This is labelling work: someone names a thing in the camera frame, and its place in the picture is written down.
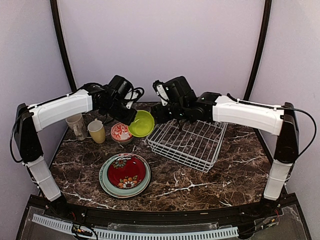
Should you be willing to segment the white red patterned bowl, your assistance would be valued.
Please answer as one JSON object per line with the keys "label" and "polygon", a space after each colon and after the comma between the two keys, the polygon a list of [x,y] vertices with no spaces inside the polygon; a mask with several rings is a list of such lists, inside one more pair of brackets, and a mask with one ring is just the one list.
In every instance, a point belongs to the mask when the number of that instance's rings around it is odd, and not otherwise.
{"label": "white red patterned bowl", "polygon": [[131,138],[133,135],[129,132],[128,126],[118,122],[112,126],[110,130],[110,135],[116,140],[126,140]]}

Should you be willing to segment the lime green bowl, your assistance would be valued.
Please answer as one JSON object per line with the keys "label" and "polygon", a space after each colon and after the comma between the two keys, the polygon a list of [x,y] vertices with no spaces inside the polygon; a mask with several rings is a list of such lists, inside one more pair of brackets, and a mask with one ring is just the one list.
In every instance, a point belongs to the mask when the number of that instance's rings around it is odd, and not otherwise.
{"label": "lime green bowl", "polygon": [[134,121],[128,126],[128,131],[137,138],[143,138],[152,133],[155,120],[150,112],[138,110]]}

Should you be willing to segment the light teal ceramic bowl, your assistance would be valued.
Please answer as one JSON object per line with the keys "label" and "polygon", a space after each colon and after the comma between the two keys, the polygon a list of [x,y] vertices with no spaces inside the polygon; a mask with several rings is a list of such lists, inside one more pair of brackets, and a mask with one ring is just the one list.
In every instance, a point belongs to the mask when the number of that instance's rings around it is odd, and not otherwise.
{"label": "light teal ceramic bowl", "polygon": [[129,143],[131,143],[133,140],[134,140],[134,137],[130,137],[130,138],[127,138],[125,140],[117,140],[115,138],[112,137],[112,140],[120,145],[128,145]]}

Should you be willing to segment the yellow ceramic cup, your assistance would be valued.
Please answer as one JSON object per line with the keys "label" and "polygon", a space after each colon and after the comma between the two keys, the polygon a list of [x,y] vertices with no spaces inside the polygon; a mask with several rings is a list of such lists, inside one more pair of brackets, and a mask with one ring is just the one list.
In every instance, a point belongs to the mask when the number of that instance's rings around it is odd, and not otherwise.
{"label": "yellow ceramic cup", "polygon": [[91,121],[87,126],[87,130],[95,143],[102,144],[106,140],[106,131],[101,120],[96,118]]}

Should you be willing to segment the cream patterned ceramic mug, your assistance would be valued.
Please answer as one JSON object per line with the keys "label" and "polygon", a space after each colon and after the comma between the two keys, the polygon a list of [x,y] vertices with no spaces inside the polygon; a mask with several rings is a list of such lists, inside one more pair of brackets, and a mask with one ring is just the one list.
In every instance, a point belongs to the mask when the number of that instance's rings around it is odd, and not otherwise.
{"label": "cream patterned ceramic mug", "polygon": [[73,131],[77,140],[83,141],[88,136],[88,130],[81,113],[65,119],[68,127]]}

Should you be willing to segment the dark red plate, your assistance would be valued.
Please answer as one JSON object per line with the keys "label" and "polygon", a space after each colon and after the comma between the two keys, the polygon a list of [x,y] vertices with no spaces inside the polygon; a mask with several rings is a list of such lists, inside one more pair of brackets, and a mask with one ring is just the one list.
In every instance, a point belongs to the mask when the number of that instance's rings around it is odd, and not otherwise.
{"label": "dark red plate", "polygon": [[113,160],[107,169],[107,179],[119,189],[137,187],[146,176],[144,162],[136,156],[122,156]]}

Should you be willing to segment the light green plate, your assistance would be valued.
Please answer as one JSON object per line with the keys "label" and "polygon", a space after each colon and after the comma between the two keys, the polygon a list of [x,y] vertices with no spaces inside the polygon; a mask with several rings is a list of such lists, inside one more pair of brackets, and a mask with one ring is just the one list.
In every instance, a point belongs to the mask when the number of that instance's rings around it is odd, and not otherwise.
{"label": "light green plate", "polygon": [[151,168],[143,157],[134,153],[119,153],[102,165],[99,183],[108,195],[128,199],[146,190],[151,176]]}

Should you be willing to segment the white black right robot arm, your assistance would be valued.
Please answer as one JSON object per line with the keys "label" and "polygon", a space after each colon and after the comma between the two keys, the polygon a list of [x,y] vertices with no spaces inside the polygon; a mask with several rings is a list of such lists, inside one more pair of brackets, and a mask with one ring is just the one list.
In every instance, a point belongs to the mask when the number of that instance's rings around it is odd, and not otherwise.
{"label": "white black right robot arm", "polygon": [[280,197],[291,169],[303,154],[299,150],[298,109],[290,102],[284,105],[262,104],[215,92],[196,96],[184,76],[167,82],[156,80],[152,87],[161,99],[151,108],[151,115],[158,124],[171,120],[229,123],[262,130],[277,137],[264,199],[255,205],[255,213],[260,217],[266,217],[273,211],[274,201]]}

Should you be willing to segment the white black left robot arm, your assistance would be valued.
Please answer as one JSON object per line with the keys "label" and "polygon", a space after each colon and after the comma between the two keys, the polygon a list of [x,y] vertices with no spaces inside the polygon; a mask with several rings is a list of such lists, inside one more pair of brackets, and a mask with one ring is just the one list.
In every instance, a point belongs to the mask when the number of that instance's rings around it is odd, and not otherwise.
{"label": "white black left robot arm", "polygon": [[18,105],[10,133],[9,149],[12,150],[16,145],[19,158],[13,155],[12,159],[25,165],[36,186],[52,202],[50,208],[58,217],[67,218],[71,208],[60,199],[63,194],[46,163],[39,133],[69,117],[91,111],[109,115],[128,126],[137,114],[133,104],[144,93],[142,88],[134,87],[129,80],[115,75],[105,85],[90,82],[57,98],[31,105]]}

